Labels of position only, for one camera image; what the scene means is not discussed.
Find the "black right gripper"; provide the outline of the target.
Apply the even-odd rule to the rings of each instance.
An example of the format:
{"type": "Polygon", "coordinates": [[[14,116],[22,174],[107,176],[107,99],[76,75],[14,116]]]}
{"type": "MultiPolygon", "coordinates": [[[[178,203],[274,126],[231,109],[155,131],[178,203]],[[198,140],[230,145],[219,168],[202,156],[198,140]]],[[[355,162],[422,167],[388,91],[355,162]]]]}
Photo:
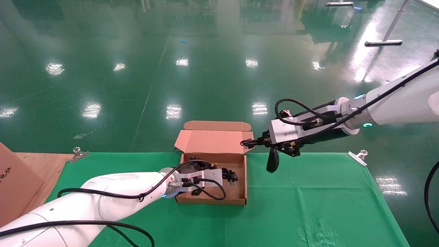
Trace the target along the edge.
{"type": "Polygon", "coordinates": [[[300,155],[300,149],[307,144],[326,142],[343,138],[343,128],[269,128],[263,137],[252,140],[252,146],[264,146],[287,154],[291,157],[300,155]]]}

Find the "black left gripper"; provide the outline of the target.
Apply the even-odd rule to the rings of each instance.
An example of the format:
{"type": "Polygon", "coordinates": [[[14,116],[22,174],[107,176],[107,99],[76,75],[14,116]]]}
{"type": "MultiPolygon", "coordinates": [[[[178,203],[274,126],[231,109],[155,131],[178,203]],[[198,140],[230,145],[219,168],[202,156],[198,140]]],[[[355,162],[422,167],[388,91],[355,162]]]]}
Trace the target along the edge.
{"type": "MultiPolygon", "coordinates": [[[[215,169],[216,169],[216,164],[212,164],[198,159],[192,159],[189,161],[182,162],[178,167],[178,173],[180,175],[197,176],[193,174],[205,170],[215,170],[215,169]]],[[[232,170],[229,170],[227,168],[221,168],[221,169],[222,169],[223,179],[229,182],[235,181],[235,176],[233,175],[234,172],[232,170]]]]}

